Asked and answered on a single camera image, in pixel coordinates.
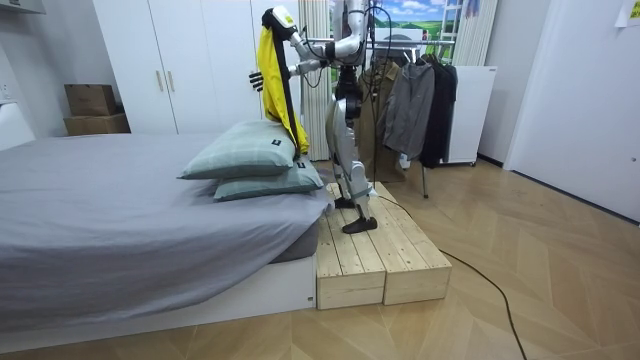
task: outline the yellow cloth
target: yellow cloth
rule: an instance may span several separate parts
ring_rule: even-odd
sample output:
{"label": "yellow cloth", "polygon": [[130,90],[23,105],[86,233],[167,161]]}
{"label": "yellow cloth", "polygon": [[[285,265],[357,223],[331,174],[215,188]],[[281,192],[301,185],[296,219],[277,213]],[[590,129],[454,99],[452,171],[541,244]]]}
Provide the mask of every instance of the yellow cloth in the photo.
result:
{"label": "yellow cloth", "polygon": [[294,139],[291,130],[291,123],[289,122],[289,114],[287,112],[287,101],[284,96],[284,87],[282,86],[282,76],[280,76],[278,58],[276,57],[276,50],[273,46],[273,30],[264,27],[260,34],[258,67],[264,78],[262,102],[267,119],[282,123],[289,132],[289,136],[294,141],[296,147],[300,149],[300,153],[306,154],[309,151],[307,133],[304,131],[302,125],[300,125],[295,113],[297,139]]}

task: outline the wall outlet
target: wall outlet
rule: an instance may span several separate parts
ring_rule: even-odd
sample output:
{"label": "wall outlet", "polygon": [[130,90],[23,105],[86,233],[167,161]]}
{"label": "wall outlet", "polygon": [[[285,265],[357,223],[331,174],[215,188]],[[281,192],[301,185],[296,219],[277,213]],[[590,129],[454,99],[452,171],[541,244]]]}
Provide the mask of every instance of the wall outlet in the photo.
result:
{"label": "wall outlet", "polygon": [[2,88],[0,89],[0,92],[2,92],[3,99],[5,100],[11,99],[11,92],[9,92],[9,87],[7,86],[7,84],[2,84]]}

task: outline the gray jacket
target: gray jacket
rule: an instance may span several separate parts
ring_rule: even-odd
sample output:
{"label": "gray jacket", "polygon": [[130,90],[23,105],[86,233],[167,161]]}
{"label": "gray jacket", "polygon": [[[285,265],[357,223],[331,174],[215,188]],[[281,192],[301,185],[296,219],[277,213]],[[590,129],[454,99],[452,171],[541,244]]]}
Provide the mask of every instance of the gray jacket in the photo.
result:
{"label": "gray jacket", "polygon": [[406,154],[409,160],[422,151],[434,89],[435,75],[430,64],[405,65],[378,121],[378,134],[384,134],[382,143]]}

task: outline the wooden floor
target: wooden floor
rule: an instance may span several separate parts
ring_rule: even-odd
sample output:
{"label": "wooden floor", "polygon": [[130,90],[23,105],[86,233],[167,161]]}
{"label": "wooden floor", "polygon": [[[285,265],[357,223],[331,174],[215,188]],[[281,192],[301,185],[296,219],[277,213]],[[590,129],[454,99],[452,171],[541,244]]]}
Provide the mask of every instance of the wooden floor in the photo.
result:
{"label": "wooden floor", "polygon": [[[640,359],[640,229],[483,162],[428,179],[429,200],[417,183],[387,188],[438,247],[502,286],[530,359]],[[451,263],[443,300],[296,311],[0,360],[519,359],[500,295]]]}

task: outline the wooden plank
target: wooden plank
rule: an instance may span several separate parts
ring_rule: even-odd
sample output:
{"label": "wooden plank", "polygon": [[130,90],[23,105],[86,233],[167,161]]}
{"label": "wooden plank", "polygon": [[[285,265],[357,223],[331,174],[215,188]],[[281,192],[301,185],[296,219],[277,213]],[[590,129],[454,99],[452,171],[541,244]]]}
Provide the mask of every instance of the wooden plank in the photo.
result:
{"label": "wooden plank", "polygon": [[441,299],[449,287],[451,267],[387,274],[385,305]]}
{"label": "wooden plank", "polygon": [[[339,193],[338,184],[331,184],[330,189],[332,194]],[[378,228],[375,230],[367,231],[371,242],[373,243],[380,260],[387,270],[387,272],[398,272],[398,271],[407,271],[408,268],[398,254],[398,250],[393,245],[387,234],[382,230],[382,224],[380,223],[380,219],[378,220]]]}
{"label": "wooden plank", "polygon": [[331,211],[328,215],[328,221],[333,243],[338,253],[338,260],[340,260],[342,275],[362,274],[364,272],[362,262],[351,236],[342,232],[345,223],[340,210]]}
{"label": "wooden plank", "polygon": [[[376,185],[376,191],[380,196],[384,196],[389,200],[397,202],[393,195],[391,195],[391,193],[389,193],[389,191],[381,184]],[[380,202],[396,220],[400,229],[405,233],[405,235],[407,235],[409,241],[411,241],[411,243],[416,247],[424,261],[430,267],[451,266],[449,260],[447,260],[447,258],[433,244],[431,239],[429,239],[429,237],[424,233],[424,231],[422,231],[418,224],[413,221],[411,216],[404,211],[404,209],[394,203],[386,201],[385,199],[381,199]]]}
{"label": "wooden plank", "polygon": [[318,279],[317,307],[320,310],[345,306],[380,304],[386,273],[376,272]]}
{"label": "wooden plank", "polygon": [[398,224],[396,224],[391,214],[389,214],[387,209],[382,205],[381,200],[377,197],[371,197],[369,207],[376,217],[376,220],[378,220],[378,229],[372,230],[370,233],[383,232],[395,246],[408,270],[428,269],[429,265],[427,265],[420,253],[418,253],[418,250],[416,250],[405,233],[400,229]]}
{"label": "wooden plank", "polygon": [[[351,223],[358,219],[358,212],[355,209],[342,209],[341,212],[346,223]],[[365,272],[385,271],[380,255],[378,255],[367,232],[352,234],[351,240],[358,251],[358,255],[360,255],[360,261]]]}
{"label": "wooden plank", "polygon": [[318,219],[318,249],[316,254],[316,276],[318,278],[342,276],[338,254],[329,230],[329,223],[324,216]]}

